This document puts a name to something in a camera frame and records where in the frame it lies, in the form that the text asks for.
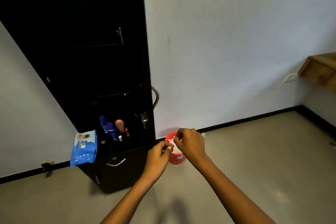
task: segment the hand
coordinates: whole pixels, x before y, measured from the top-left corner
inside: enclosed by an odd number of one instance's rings
[[[149,150],[142,177],[154,184],[165,171],[173,148],[173,144],[161,141]]]
[[[209,159],[205,153],[204,137],[194,128],[180,128],[174,138],[174,142],[196,169],[199,168],[201,163]]]

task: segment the electrical socket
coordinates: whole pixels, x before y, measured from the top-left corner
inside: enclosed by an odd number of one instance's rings
[[[298,77],[299,77],[298,73],[287,74],[283,82],[292,82],[295,81]]]

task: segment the wet wipes packet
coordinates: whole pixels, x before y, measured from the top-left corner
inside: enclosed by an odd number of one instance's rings
[[[95,130],[77,133],[71,153],[70,166],[74,167],[86,162],[93,163],[97,154],[97,133]]]

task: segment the tiled floor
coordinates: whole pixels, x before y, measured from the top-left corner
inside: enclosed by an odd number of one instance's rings
[[[277,223],[336,222],[332,138],[296,112],[205,135],[215,164]],[[99,223],[128,190],[104,195],[78,169],[0,185],[1,223]],[[185,161],[166,171],[132,222],[233,223],[204,178]]]

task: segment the white wall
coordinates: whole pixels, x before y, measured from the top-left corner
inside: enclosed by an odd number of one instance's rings
[[[76,132],[0,22],[0,177],[69,161]]]
[[[335,0],[145,0],[157,138],[301,104],[282,83],[309,55],[336,51]]]
[[[303,102],[303,105],[336,126],[336,94],[323,87],[316,86]]]

